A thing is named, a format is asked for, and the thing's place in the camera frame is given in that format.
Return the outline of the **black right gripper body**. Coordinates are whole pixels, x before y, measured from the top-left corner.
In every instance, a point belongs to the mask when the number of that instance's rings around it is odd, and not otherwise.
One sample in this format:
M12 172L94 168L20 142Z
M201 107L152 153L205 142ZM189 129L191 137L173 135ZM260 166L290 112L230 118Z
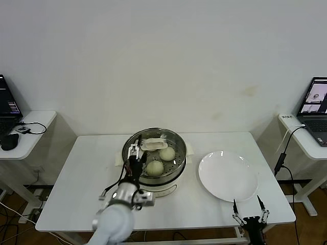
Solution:
M259 216L243 218L242 228L247 231L251 245L266 245L263 229L267 224Z

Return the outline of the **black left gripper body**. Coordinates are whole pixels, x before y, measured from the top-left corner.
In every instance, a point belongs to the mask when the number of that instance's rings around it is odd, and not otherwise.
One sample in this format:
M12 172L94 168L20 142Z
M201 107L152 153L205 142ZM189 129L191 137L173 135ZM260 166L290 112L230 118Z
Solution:
M129 183L138 183L143 172L143 162L141 159L137 159L136 157L130 157L128 163L128 170L125 174L124 180Z

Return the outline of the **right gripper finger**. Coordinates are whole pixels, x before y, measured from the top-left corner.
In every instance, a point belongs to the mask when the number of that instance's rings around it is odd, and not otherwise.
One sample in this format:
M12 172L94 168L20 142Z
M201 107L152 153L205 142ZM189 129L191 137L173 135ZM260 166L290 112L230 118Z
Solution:
M260 223L266 223L267 222L267 218L269 216L269 210L266 209L263 201L260 199L260 197L257 195L257 199L258 199L258 202L259 202L259 205L260 205L260 208L261 208L261 216L259 218L259 222Z
M233 214L232 217L237 221L239 225L245 225L246 222L239 216L236 201L233 200Z

